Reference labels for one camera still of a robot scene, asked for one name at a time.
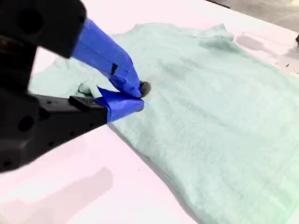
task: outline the gray floor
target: gray floor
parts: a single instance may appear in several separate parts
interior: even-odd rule
[[[214,0],[232,10],[299,32],[299,0]]]

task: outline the light green t-shirt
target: light green t-shirt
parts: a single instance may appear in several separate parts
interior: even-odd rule
[[[113,129],[203,224],[286,224],[299,203],[299,80],[207,31],[137,25],[114,35],[152,86],[145,108]],[[33,93],[114,90],[98,71],[58,59]]]

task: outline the blue tape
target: blue tape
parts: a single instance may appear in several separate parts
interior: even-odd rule
[[[107,123],[123,118],[144,107],[142,99],[128,97],[120,92],[113,92],[100,87],[98,89],[103,97],[95,98],[95,100],[107,108]]]
[[[92,20],[85,21],[72,57],[99,70],[120,92],[141,97],[140,80],[130,56]]]

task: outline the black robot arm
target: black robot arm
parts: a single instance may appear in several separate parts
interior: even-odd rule
[[[71,57],[85,18],[79,0],[0,1],[0,172],[107,122],[93,99],[27,91],[36,48]]]

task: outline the table surface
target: table surface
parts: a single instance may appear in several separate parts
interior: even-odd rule
[[[207,29],[224,23],[235,42],[296,75],[296,33],[204,0],[85,0],[88,17],[107,33],[135,24]],[[39,49],[34,73],[56,56]],[[1,224],[194,224],[166,185],[107,126],[19,170],[0,175]]]

